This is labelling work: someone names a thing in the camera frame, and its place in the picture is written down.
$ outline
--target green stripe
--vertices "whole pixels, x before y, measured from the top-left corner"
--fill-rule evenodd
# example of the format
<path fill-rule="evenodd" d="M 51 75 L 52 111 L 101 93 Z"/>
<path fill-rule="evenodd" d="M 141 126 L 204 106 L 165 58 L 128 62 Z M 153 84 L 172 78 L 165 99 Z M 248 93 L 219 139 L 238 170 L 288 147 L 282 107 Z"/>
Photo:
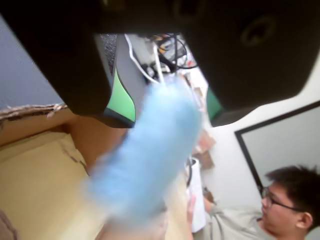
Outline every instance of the green stripe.
<path fill-rule="evenodd" d="M 126 117 L 132 122 L 136 121 L 135 103 L 123 87 L 117 69 L 115 69 L 114 73 L 111 97 L 106 107 Z"/>
<path fill-rule="evenodd" d="M 214 119 L 219 113 L 223 111 L 223 107 L 221 106 L 219 100 L 214 95 L 214 93 L 211 91 L 210 88 L 208 88 L 208 92 L 206 94 L 206 110 L 209 115 L 209 119 Z"/>

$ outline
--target wall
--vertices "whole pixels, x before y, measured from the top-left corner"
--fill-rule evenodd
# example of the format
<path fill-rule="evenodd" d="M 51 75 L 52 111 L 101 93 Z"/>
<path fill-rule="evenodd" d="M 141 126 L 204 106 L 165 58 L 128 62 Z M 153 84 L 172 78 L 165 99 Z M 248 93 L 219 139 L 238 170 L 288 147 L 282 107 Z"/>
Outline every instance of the wall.
<path fill-rule="evenodd" d="M 193 80 L 203 79 L 201 73 L 193 72 Z M 297 108 L 320 100 L 320 60 L 313 68 L 310 78 L 300 94 L 283 101 L 261 106 L 239 121 L 209 128 L 216 140 L 210 151 L 215 168 L 203 173 L 203 181 L 222 207 L 260 206 L 260 195 L 247 161 L 235 137 L 235 131 L 274 118 Z"/>

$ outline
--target man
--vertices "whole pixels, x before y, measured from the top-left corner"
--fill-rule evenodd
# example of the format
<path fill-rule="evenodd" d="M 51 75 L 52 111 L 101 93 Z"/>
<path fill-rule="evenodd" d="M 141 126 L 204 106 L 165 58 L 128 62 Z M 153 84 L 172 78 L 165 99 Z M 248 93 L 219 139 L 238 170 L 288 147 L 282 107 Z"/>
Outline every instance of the man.
<path fill-rule="evenodd" d="M 272 184 L 263 190 L 262 212 L 219 209 L 205 199 L 207 226 L 194 234 L 194 240 L 303 240 L 320 226 L 320 174 L 316 168 L 288 166 L 266 177 Z"/>

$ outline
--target gray t-shirt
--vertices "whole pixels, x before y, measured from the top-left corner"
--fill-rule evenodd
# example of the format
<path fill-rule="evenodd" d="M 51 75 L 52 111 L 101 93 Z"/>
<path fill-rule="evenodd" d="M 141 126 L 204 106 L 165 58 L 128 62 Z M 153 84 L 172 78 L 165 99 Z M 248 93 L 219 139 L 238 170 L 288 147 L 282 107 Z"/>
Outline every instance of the gray t-shirt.
<path fill-rule="evenodd" d="M 258 225 L 262 217 L 258 208 L 218 208 L 207 215 L 206 227 L 194 240 L 275 240 Z"/>

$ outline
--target black hair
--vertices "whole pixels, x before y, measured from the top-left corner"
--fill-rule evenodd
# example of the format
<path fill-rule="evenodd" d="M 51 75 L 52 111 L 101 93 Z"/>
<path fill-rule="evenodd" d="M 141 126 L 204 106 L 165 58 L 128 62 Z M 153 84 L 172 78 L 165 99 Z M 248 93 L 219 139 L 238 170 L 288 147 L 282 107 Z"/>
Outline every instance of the black hair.
<path fill-rule="evenodd" d="M 287 166 L 265 176 L 286 189 L 295 208 L 312 215 L 313 224 L 309 231 L 320 226 L 320 174 L 317 167 Z"/>

